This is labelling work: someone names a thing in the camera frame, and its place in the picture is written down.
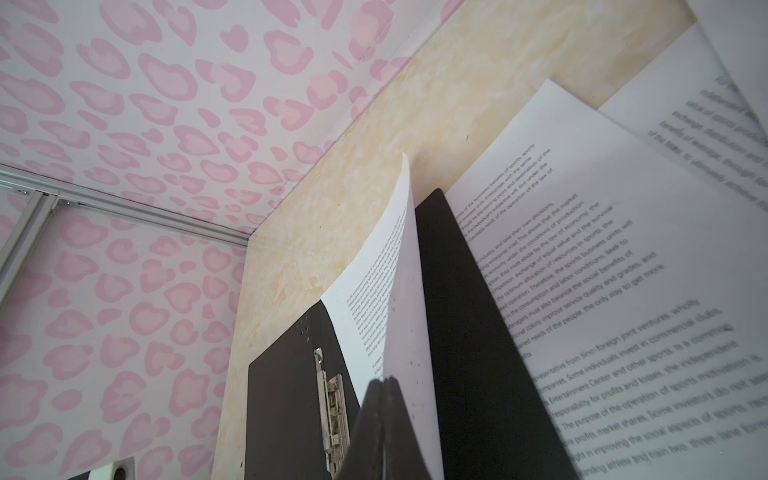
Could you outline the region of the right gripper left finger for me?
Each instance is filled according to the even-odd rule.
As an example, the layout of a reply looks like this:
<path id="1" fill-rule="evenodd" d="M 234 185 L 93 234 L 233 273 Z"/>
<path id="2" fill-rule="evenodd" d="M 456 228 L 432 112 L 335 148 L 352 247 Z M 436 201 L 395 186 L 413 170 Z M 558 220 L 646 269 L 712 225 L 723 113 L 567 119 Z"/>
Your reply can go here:
<path id="1" fill-rule="evenodd" d="M 381 403 L 385 382 L 372 380 L 366 391 L 337 479 L 381 480 L 384 478 L 384 420 Z"/>

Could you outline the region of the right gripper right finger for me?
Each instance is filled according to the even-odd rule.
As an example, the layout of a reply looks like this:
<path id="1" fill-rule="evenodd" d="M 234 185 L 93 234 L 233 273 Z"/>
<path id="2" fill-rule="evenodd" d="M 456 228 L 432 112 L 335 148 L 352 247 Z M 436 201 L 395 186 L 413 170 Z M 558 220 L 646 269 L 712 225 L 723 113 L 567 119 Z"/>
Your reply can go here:
<path id="1" fill-rule="evenodd" d="M 399 382 L 394 377 L 384 381 L 384 478 L 430 479 Z"/>

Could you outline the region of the blue black file folder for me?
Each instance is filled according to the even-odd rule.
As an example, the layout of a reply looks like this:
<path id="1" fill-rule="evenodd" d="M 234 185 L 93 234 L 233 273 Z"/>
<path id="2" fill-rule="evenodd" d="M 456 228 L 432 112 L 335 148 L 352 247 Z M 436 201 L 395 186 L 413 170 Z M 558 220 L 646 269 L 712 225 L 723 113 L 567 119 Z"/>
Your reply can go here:
<path id="1" fill-rule="evenodd" d="M 576 470 L 441 190 L 415 210 L 444 479 L 573 479 Z M 313 351 L 357 400 L 322 301 L 249 367 L 244 475 L 332 479 Z"/>

